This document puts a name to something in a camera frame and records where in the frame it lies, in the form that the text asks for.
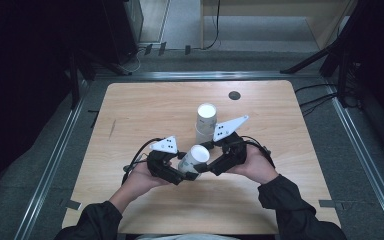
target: table top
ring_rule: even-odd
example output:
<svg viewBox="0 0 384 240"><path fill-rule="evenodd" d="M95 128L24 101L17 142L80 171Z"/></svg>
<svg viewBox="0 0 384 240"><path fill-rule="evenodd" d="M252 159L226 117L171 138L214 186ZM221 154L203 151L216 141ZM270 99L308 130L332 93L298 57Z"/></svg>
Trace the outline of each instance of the table top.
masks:
<svg viewBox="0 0 384 240"><path fill-rule="evenodd" d="M232 91L241 95L239 100L229 98ZM248 115L237 133L271 150L276 170L298 185L317 218L340 226L335 209L319 206L319 200L331 197L292 85L281 80L110 85L71 198L82 208L67 209L63 227L75 225L87 204L112 196L123 166L148 140L174 135L178 149L188 151L202 103L217 107L218 122ZM149 147L143 152L149 153ZM211 161L221 151L210 154ZM172 162L177 166L177 159ZM239 175L204 173L193 182L155 188L127 207L119 232L275 234L275 212L261 207L258 186Z"/></svg>

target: tape piece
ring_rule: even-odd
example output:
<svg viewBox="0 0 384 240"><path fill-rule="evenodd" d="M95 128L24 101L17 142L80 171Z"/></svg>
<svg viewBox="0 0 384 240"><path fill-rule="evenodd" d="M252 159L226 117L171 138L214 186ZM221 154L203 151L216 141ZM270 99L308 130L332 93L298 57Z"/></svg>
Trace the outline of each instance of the tape piece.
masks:
<svg viewBox="0 0 384 240"><path fill-rule="evenodd" d="M335 202L333 200L319 200L320 207L326 208L335 208L337 210L344 210L344 205L340 202Z"/></svg>
<svg viewBox="0 0 384 240"><path fill-rule="evenodd" d="M152 50L152 44L149 44L148 46L146 46L146 49L145 49L145 55L148 55L151 53L151 50Z"/></svg>
<svg viewBox="0 0 384 240"><path fill-rule="evenodd" d="M186 45L185 47L185 55L189 55L191 53L191 46L190 45Z"/></svg>
<svg viewBox="0 0 384 240"><path fill-rule="evenodd" d="M158 56L161 56L164 54L165 46L167 45L167 42L161 43L160 52L158 53Z"/></svg>
<svg viewBox="0 0 384 240"><path fill-rule="evenodd" d="M73 200L69 200L69 199L61 199L60 206L65 207L65 208L74 209L74 210L79 210L80 207L82 206L82 204L79 202L73 201Z"/></svg>

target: light wood surface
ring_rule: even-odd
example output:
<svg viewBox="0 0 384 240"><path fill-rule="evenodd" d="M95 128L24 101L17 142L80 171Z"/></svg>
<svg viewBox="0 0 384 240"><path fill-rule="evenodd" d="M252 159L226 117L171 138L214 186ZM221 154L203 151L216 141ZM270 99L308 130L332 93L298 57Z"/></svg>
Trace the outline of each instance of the light wood surface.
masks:
<svg viewBox="0 0 384 240"><path fill-rule="evenodd" d="M354 0L223 0L220 16L305 16L320 49L338 29ZM217 15L218 0L201 0L201 47L204 16Z"/></svg>
<svg viewBox="0 0 384 240"><path fill-rule="evenodd" d="M228 94L237 91L239 100ZM288 81L116 83L109 86L87 149L63 227L75 225L81 210L103 202L117 190L123 166L155 137L176 136L180 151L194 145L197 108L217 107L218 122L243 115L249 120L237 130L272 151L278 172L295 182L320 220L339 225L304 119ZM211 150L211 159L220 150ZM173 166L178 160L173 159ZM212 173L196 181L151 190L131 203L119 226L123 233L274 234L273 210L258 201L258 184L245 177Z"/></svg>

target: metal track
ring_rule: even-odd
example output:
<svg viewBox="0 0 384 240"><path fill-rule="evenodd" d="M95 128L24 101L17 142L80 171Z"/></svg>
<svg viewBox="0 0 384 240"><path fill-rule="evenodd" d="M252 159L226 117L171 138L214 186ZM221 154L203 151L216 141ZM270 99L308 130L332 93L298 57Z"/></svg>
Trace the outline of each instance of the metal track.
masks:
<svg viewBox="0 0 384 240"><path fill-rule="evenodd" d="M18 228L14 239L29 239L30 233L34 227L36 219L43 206L43 202L45 201L46 195L48 194L49 188L58 169L58 165L65 151L67 142L70 139L74 125L76 124L77 118L79 117L80 111L83 106L84 95L89 90L89 84L85 80L83 80L80 88L81 92L83 93L83 96L81 96L76 108L71 110L68 116L68 119L58 138L58 141L45 168L42 178L40 179L40 182L36 187L32 198L30 199L26 213L24 214L23 220Z"/></svg>
<svg viewBox="0 0 384 240"><path fill-rule="evenodd" d="M327 87L329 93L336 92L334 87ZM384 211L384 181L381 174L377 170L376 164L370 156L369 151L367 150L363 140L361 139L357 128L354 125L354 122L349 115L347 109L342 108L341 103L338 99L333 99L333 105L338 113L339 118L341 119L342 124L348 134L348 137L351 140L351 143L354 146L354 149L357 153L358 159L360 160L361 166L363 167L367 178L369 179L370 184L379 200L380 205Z"/></svg>

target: gray floor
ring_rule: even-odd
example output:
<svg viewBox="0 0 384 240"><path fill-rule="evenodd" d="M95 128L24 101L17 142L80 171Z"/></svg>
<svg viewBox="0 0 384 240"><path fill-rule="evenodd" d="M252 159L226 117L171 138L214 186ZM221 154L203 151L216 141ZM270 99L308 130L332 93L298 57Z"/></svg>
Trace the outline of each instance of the gray floor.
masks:
<svg viewBox="0 0 384 240"><path fill-rule="evenodd" d="M180 3L181 1L172 0L171 3L173 2ZM168 30L170 29L169 24L167 22L163 35L163 38L167 39L168 46L170 46L170 42L174 44L176 39L175 36L169 38L169 33L174 31ZM288 42L293 41L294 38L291 38L292 35L287 38L284 38L285 36L280 34L272 37L276 38L276 41L283 42L283 46L287 46ZM304 38L311 37L308 34L299 37L299 39ZM178 41L178 46L182 49L186 44L196 43L195 40L184 38ZM223 38L221 43L221 46L227 45ZM74 125L63 152L49 192L47 192L43 204L40 205L40 212L33 222L31 231L26 234L29 237L22 238L18 235L17 239L52 239L59 231L65 214L64 206L60 205L61 200L70 199L93 130L91 125L94 122L95 113L88 110L99 110L109 84L150 80L192 81L198 80L198 78L199 80L231 80L239 76L242 76L242 79L251 79L251 75L260 76L260 80L287 79L291 81L295 89L325 82L317 74L322 60L297 75L278 74L278 70L294 65L317 49L305 46L300 48L300 45L287 51L280 45L279 48L281 49L273 51L251 51L249 49L228 51L220 48L213 51L193 50L190 55L184 55L183 51L176 50L166 51L161 56L157 51L153 51L149 55L141 52L138 54L138 59L133 59L124 66L129 69L137 69L132 76L117 77L105 69L99 69L98 77L90 83L90 89L85 94L83 107L80 109L77 123ZM224 71L225 74L221 74L222 77L216 79L208 71ZM324 87L308 89L298 93L297 98L302 103L326 93L327 90ZM71 98L68 96L61 103L35 145L17 159L3 175L0 181L0 239L13 239L16 236L29 201L41 180L59 134L70 114L70 100ZM384 180L384 154L379 138L363 112L358 109L349 109L349 113ZM348 239L384 239L384 210L368 181L366 172L338 117L333 102L327 102L318 107L305 117L305 121L332 199L343 206L337 209L337 213Z"/></svg>

